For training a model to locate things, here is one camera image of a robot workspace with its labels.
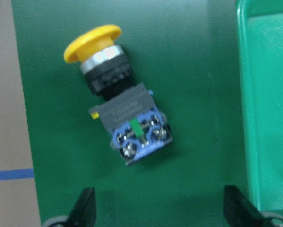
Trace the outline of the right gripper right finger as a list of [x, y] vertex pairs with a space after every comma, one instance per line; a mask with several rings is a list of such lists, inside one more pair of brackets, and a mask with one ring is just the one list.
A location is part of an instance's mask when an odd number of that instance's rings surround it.
[[264, 217], [235, 185], [224, 187], [223, 214], [231, 227], [270, 227]]

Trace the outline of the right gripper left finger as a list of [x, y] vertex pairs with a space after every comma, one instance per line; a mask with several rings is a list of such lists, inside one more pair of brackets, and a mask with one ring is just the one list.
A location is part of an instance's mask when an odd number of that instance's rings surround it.
[[73, 206], [67, 227], [94, 227], [96, 222], [95, 188], [84, 188]]

